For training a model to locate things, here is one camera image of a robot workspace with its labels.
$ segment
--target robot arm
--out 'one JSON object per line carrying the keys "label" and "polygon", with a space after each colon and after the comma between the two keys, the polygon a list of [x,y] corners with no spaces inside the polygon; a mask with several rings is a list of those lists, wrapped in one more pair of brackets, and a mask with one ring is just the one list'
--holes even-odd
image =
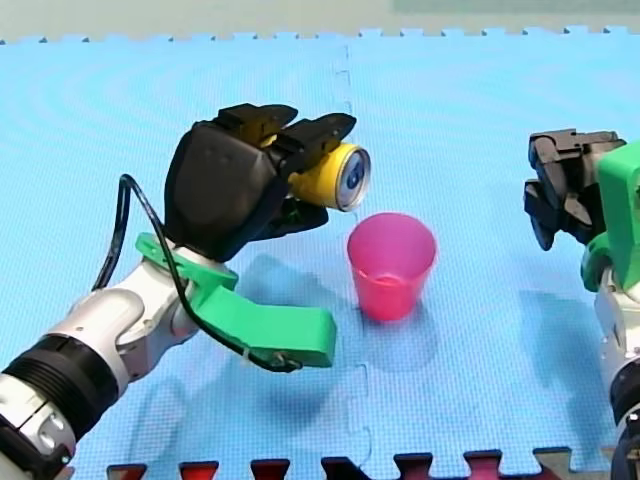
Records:
{"label": "robot arm", "polygon": [[637,480],[640,460],[640,143],[615,132],[532,135],[538,174],[525,184],[525,211],[540,246],[558,231],[585,245],[581,275],[596,294],[602,378],[618,429],[611,478]]}
{"label": "robot arm", "polygon": [[[128,385],[199,331],[269,371],[331,366],[329,312],[257,305],[234,292],[238,276],[224,264],[248,242],[324,225],[327,207],[355,208],[366,189],[366,152],[342,143],[355,118],[330,114],[286,126],[296,114],[244,104],[196,123],[169,168],[164,225],[135,180],[121,177],[111,247],[92,292],[0,373],[0,478],[64,478],[77,443]],[[352,165],[345,151],[358,161]],[[330,195],[344,177],[353,201],[337,206]],[[154,233],[139,235],[141,261],[108,286],[131,192]]]}

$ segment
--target silver robot arm segment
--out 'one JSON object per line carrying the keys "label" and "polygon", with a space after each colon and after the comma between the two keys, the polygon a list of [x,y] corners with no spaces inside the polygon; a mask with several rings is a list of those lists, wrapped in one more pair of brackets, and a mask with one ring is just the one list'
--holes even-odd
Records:
{"label": "silver robot arm segment", "polygon": [[[186,249],[176,253],[212,266]],[[58,480],[128,385],[197,331],[171,275],[146,259],[119,284],[78,301],[0,373],[0,478]]]}

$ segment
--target black cable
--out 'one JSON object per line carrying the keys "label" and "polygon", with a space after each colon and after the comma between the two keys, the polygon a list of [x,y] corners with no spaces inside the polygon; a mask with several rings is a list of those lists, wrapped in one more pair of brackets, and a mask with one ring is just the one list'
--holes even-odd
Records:
{"label": "black cable", "polygon": [[[156,237],[160,242],[160,246],[162,248],[162,253],[167,261],[167,268],[171,274],[171,278],[175,285],[176,291],[178,292],[178,298],[180,299],[180,303],[182,308],[184,308],[185,312],[193,323],[195,323],[200,330],[204,331],[207,335],[212,337],[217,342],[221,343],[228,349],[234,351],[235,353],[245,356],[245,352],[239,345],[234,344],[233,342],[227,340],[224,335],[221,335],[216,329],[209,326],[202,318],[200,318],[191,308],[191,304],[187,299],[187,295],[184,290],[184,286],[180,280],[180,275],[178,273],[178,268],[176,267],[175,260],[173,259],[173,255],[171,254],[171,249],[167,245],[166,235],[164,233],[164,226],[162,222],[158,218],[158,215],[154,211],[153,207],[147,200],[147,197],[142,192],[142,189],[135,181],[135,179],[128,175],[124,174],[120,177],[120,182],[118,184],[118,203],[116,205],[116,219],[113,228],[113,236],[111,238],[111,245],[109,247],[109,252],[107,253],[107,257],[104,261],[102,269],[94,283],[92,290],[101,289],[107,286],[109,281],[111,280],[111,276],[116,268],[118,260],[120,258],[120,253],[122,252],[122,246],[124,244],[125,235],[127,232],[127,223],[129,221],[129,209],[131,206],[131,191],[136,195],[136,198],[140,202],[140,205],[144,209],[151,225],[153,226],[153,230],[155,231]],[[250,362],[256,364],[257,366],[268,370],[270,372],[282,372],[282,373],[290,373],[294,370],[299,370],[301,365],[298,362],[295,362],[290,359],[283,359],[284,365],[282,366],[273,366],[270,363],[262,360],[260,357],[255,354],[249,352],[247,358]]]}

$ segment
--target interlocking puzzle mat edge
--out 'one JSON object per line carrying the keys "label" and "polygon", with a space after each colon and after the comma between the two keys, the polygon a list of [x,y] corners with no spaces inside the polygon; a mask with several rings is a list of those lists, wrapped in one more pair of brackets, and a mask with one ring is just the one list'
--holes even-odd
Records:
{"label": "interlocking puzzle mat edge", "polygon": [[[523,28],[519,34],[520,35],[533,35],[533,34],[553,34],[553,35],[562,35],[562,34],[572,34],[572,33],[593,33],[593,34],[611,34],[611,33],[628,33],[635,34],[631,31],[630,28],[623,25],[609,25],[602,29],[591,29],[587,25],[567,25],[562,29],[562,32],[555,32],[552,30],[539,28],[535,26],[525,27]],[[358,33],[358,36],[368,36],[368,35],[384,35],[384,36],[397,36],[394,34],[387,34],[387,32],[382,28],[367,28],[362,29]],[[507,33],[507,29],[500,27],[488,27],[484,28],[479,32],[481,36],[489,36],[489,35],[517,35],[516,33]],[[442,29],[439,32],[430,32],[426,31],[422,28],[401,28],[398,32],[399,36],[413,36],[413,35],[425,35],[425,36],[441,36],[441,37],[451,37],[451,36],[460,36],[460,35],[468,35],[468,36],[477,36],[478,34],[467,32],[464,29],[460,28],[447,28]],[[305,36],[296,32],[276,32],[271,36],[259,35],[255,32],[237,32],[231,35],[229,40],[268,40],[268,39],[303,39],[303,38],[325,38],[327,36],[335,36],[335,37],[343,37],[350,38],[349,35],[342,35],[338,33],[334,33],[331,31],[319,32],[313,36]],[[171,34],[163,34],[159,33],[153,35],[145,40],[136,40],[136,42],[146,42],[146,41],[160,41],[160,42],[184,42],[184,41],[220,41],[222,40],[214,33],[196,33],[189,36],[187,39],[176,39]],[[0,45],[17,45],[22,43],[67,43],[67,42],[81,42],[81,43],[91,43],[91,42],[113,42],[113,41],[130,41],[127,35],[123,34],[111,34],[107,35],[104,38],[91,38],[90,35],[84,34],[67,34],[63,35],[58,40],[50,40],[46,35],[28,35],[23,36],[17,39],[16,41],[8,41],[2,39],[0,36]]]}

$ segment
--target green gripper mount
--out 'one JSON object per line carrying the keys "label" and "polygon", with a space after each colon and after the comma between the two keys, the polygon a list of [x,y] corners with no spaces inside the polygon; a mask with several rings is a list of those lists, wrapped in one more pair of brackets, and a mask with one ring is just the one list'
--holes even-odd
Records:
{"label": "green gripper mount", "polygon": [[[142,233],[136,248],[149,261],[167,270],[167,260],[157,239]],[[233,344],[273,362],[278,354],[303,366],[326,368],[333,364],[336,324],[320,308],[258,305],[234,289],[238,275],[207,268],[173,254],[181,278],[192,282],[193,311]]]}
{"label": "green gripper mount", "polygon": [[582,280],[597,292],[604,269],[612,266],[616,281],[628,290],[640,281],[640,142],[606,154],[596,174],[606,231],[587,245]]}

